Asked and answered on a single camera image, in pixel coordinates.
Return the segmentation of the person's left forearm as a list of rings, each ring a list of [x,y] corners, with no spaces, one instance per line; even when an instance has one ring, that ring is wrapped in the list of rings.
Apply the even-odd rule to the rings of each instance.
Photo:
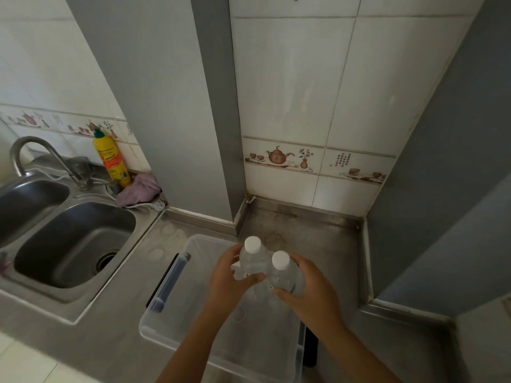
[[[230,313],[205,307],[155,383],[201,383],[214,340]]]

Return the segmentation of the yellow detergent bottle green cap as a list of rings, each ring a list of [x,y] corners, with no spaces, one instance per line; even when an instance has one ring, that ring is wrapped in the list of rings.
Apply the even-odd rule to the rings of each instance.
[[[106,135],[100,128],[94,128],[93,135],[93,146],[111,179],[121,188],[131,185],[131,176],[113,138]]]

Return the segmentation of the clear bottle with white cap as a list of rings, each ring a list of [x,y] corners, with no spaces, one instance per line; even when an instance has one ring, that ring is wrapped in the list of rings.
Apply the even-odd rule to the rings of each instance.
[[[267,273],[269,251],[259,237],[249,236],[245,239],[239,254],[239,262],[245,278]]]
[[[285,251],[272,254],[267,274],[267,289],[282,289],[293,295],[302,294],[305,286],[303,272]]]

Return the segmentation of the purple cloth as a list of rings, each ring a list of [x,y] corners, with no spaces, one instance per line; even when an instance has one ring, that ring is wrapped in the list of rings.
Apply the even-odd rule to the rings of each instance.
[[[124,188],[116,197],[119,208],[150,203],[162,192],[153,173],[140,173],[133,179],[132,184]]]

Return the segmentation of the black box latch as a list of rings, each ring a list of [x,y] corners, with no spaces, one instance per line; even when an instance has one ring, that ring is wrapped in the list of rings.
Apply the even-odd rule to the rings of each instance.
[[[182,271],[191,259],[190,253],[176,253],[157,287],[146,303],[146,308],[156,313],[161,313],[166,305],[172,289],[175,287]]]
[[[305,327],[304,349],[303,349],[303,367],[313,368],[317,365],[318,337],[310,328]]]

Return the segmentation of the stainless steel double sink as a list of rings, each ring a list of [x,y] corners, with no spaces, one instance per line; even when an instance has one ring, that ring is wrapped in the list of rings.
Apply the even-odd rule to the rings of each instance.
[[[117,207],[105,185],[80,190],[35,171],[0,185],[0,296],[76,325],[160,214]]]

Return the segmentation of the clear plastic storage box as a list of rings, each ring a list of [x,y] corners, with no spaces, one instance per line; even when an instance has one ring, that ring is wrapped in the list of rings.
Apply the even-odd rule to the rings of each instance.
[[[180,254],[191,259],[161,313],[146,309],[145,339],[175,351],[199,316],[222,253],[234,243],[195,234]],[[252,383],[301,383],[305,325],[264,281],[244,294],[215,338],[208,364]]]

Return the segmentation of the person's left hand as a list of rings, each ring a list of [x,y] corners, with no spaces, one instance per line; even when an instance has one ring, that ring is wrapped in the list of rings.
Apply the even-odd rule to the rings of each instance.
[[[236,290],[236,280],[232,265],[239,260],[239,253],[243,244],[229,247],[219,258],[212,272],[206,309],[214,312],[216,317],[224,319],[231,314],[238,305],[246,290]]]

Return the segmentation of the person's right forearm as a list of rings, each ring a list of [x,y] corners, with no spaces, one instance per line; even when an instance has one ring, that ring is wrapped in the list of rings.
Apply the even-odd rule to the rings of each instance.
[[[353,383],[402,383],[343,323],[320,327],[316,337]]]

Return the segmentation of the sink drain strainer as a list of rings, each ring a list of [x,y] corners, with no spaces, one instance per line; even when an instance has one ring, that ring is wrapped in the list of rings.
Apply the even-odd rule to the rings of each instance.
[[[116,256],[118,251],[109,251],[105,254],[103,254],[99,259],[97,260],[95,264],[95,273],[98,274],[101,272],[105,267],[109,264],[109,262]]]

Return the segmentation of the person's right hand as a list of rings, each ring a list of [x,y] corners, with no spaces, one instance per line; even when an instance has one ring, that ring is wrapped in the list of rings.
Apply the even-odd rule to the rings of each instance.
[[[299,297],[299,303],[288,306],[315,335],[320,327],[344,324],[335,289],[323,272],[307,258],[297,254],[290,257],[303,272],[305,286],[302,294],[295,295]]]

